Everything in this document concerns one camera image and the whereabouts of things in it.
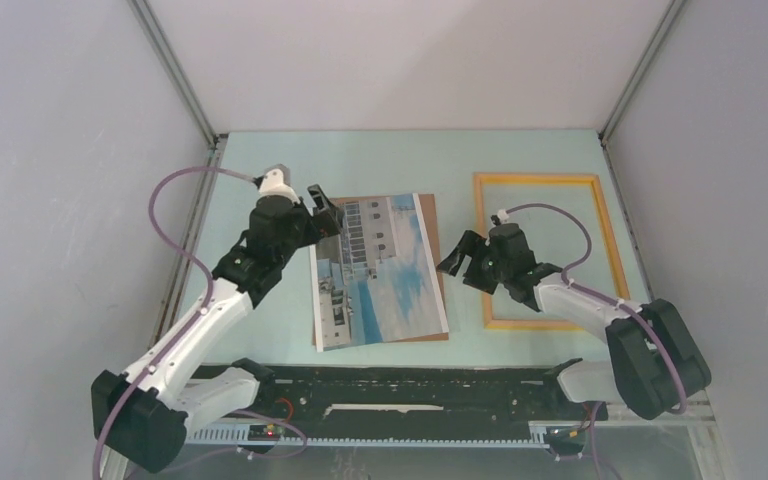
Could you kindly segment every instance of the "picture frame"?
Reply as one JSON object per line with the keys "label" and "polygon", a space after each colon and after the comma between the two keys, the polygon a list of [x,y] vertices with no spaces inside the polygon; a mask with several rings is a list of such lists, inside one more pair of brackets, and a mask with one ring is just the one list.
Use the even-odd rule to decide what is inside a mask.
{"label": "picture frame", "polygon": [[[495,195],[496,197],[499,197],[499,200],[496,203],[502,201],[501,198],[508,198],[508,201],[511,201],[510,197],[516,197],[517,200],[522,197],[526,201],[521,201],[518,204],[528,203],[530,201],[545,201],[545,203],[550,204],[558,204],[560,202],[561,204],[558,204],[559,207],[570,208],[570,205],[566,204],[569,202],[572,207],[575,207],[578,210],[579,213],[576,216],[581,215],[581,212],[583,212],[583,218],[579,219],[582,220],[585,225],[588,223],[590,224],[588,231],[593,239],[594,251],[599,252],[597,256],[600,258],[593,260],[593,256],[591,256],[591,259],[588,260],[588,262],[572,272],[572,276],[578,278],[578,274],[583,274],[584,276],[589,277],[592,287],[602,290],[613,288],[613,291],[606,291],[606,293],[614,294],[621,298],[629,298],[628,283],[623,270],[622,259],[617,248],[614,229],[611,225],[608,207],[605,203],[605,196],[598,175],[475,173],[473,175],[473,186],[477,215],[476,231],[482,235],[487,235],[487,219],[489,219],[491,214],[496,212],[496,209],[515,206],[511,204],[489,205],[489,203],[493,203],[492,198],[494,197],[494,194],[491,193],[493,189],[497,189],[500,192]],[[541,195],[551,197],[554,200],[545,200],[544,198],[541,198]],[[588,202],[592,206],[592,211],[591,208],[587,206]],[[547,211],[545,215],[557,214],[555,212]],[[546,253],[552,253],[546,251],[549,249],[544,248],[544,251],[541,252],[540,249],[535,248],[534,243],[539,243],[541,240],[540,236],[536,235],[535,232],[543,233],[544,237],[551,236],[551,233],[548,231],[557,230],[557,228],[553,229],[547,227],[546,229],[541,230],[540,228],[535,228],[535,225],[533,225],[534,222],[530,225],[525,225],[521,219],[516,217],[512,218],[511,221],[519,223],[526,232],[529,245],[532,250],[535,251],[538,261],[549,262],[562,267],[569,263],[569,261],[572,261],[581,255],[581,252],[577,248],[565,247],[562,250],[563,253],[565,255],[573,255],[568,261],[559,261],[557,258],[548,257],[546,256]],[[571,228],[575,229],[575,232],[578,231],[569,219],[562,216],[558,215],[551,221],[569,222]],[[599,232],[594,231],[594,227],[598,228]],[[563,238],[566,239],[567,237],[570,237],[571,242],[575,241],[572,235],[565,235]],[[589,271],[582,272],[585,267],[587,267]],[[510,300],[507,296],[507,291],[501,288],[501,286],[499,290],[497,290],[496,295],[491,296],[482,293],[481,304],[485,328],[513,330],[580,330],[580,327],[565,319],[547,318],[545,314],[533,312],[524,305],[514,304],[513,300]],[[505,307],[507,307],[508,313],[500,313],[500,310],[504,310]]]}

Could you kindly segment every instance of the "gray floor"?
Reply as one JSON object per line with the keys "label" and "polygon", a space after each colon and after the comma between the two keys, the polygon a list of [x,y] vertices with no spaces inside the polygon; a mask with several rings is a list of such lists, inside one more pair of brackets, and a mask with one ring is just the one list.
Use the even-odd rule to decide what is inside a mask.
{"label": "gray floor", "polygon": [[[600,428],[599,454],[623,480],[693,480],[700,478],[685,429],[653,427]],[[178,462],[210,451],[188,447]],[[595,479],[591,462],[556,464],[539,450],[311,448],[286,460],[248,461],[228,454],[175,473],[134,475],[134,479],[247,480],[428,480],[459,479]],[[605,480],[611,479],[603,472]]]}

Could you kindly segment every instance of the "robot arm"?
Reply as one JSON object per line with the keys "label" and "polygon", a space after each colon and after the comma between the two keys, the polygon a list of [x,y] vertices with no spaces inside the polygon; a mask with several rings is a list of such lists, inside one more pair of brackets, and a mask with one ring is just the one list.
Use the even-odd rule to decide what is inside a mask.
{"label": "robot arm", "polygon": [[679,392],[664,359],[647,343],[647,336],[628,310],[651,326],[676,367],[686,395],[711,383],[711,373],[684,321],[670,302],[649,304],[630,300],[606,303],[565,282],[561,268],[536,261],[525,234],[515,223],[502,223],[504,211],[493,217],[488,239],[464,232],[455,250],[437,270],[456,275],[464,259],[472,260],[464,284],[492,295],[502,284],[511,298],[534,311],[561,316],[608,345],[610,362],[571,360],[553,369],[567,400],[622,401],[637,415],[653,419],[679,402]]}
{"label": "robot arm", "polygon": [[[198,321],[185,329],[186,322],[179,320],[121,375],[104,371],[92,384],[98,437],[124,391],[148,369],[113,422],[106,444],[149,472],[162,470],[178,455],[188,432],[252,404],[260,382],[268,377],[253,363],[229,368],[193,387],[186,384],[210,348],[281,280],[296,250],[340,233],[343,213],[319,186],[308,189],[316,204],[311,214],[290,187],[286,167],[268,170],[255,184],[261,197],[249,217],[249,229],[214,268],[208,305],[202,308],[205,291],[182,316],[192,318],[200,310]],[[157,355],[167,347],[159,362]]]}

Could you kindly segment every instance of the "empty picture frame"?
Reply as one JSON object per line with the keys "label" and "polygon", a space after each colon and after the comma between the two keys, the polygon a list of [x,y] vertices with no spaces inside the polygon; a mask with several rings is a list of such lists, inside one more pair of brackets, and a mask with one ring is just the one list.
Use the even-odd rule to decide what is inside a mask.
{"label": "empty picture frame", "polygon": [[[490,215],[525,203],[548,203],[569,211],[587,228],[593,240],[590,258],[570,271],[583,285],[628,298],[628,284],[617,250],[614,230],[597,175],[476,173],[473,176],[477,229],[487,235]],[[511,214],[519,224],[538,262],[564,267],[586,248],[581,230],[570,219],[543,208]],[[566,319],[535,312],[511,300],[501,285],[495,295],[482,293],[485,328],[576,330]]]}

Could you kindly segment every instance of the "yellow wooden frame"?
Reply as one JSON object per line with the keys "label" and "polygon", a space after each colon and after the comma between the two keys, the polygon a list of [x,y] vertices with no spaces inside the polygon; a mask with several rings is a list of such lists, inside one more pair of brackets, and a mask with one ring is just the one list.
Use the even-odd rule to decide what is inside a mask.
{"label": "yellow wooden frame", "polygon": [[[590,188],[593,194],[593,204],[599,217],[599,226],[602,230],[602,241],[605,243],[605,252],[611,267],[611,276],[614,279],[614,288],[617,295],[629,298],[628,283],[622,267],[622,259],[617,249],[614,228],[608,215],[608,206],[605,204],[605,195],[602,192],[602,184],[598,175],[555,175],[555,174],[518,174],[518,173],[476,173],[473,175],[473,187],[475,191],[475,210],[478,216],[476,231],[487,234],[486,215],[484,213],[485,185],[557,185],[578,186]],[[493,301],[490,295],[481,294],[481,306],[484,313],[484,328],[498,328],[511,330],[580,330],[573,323],[557,320],[508,320],[495,318],[493,314]]]}

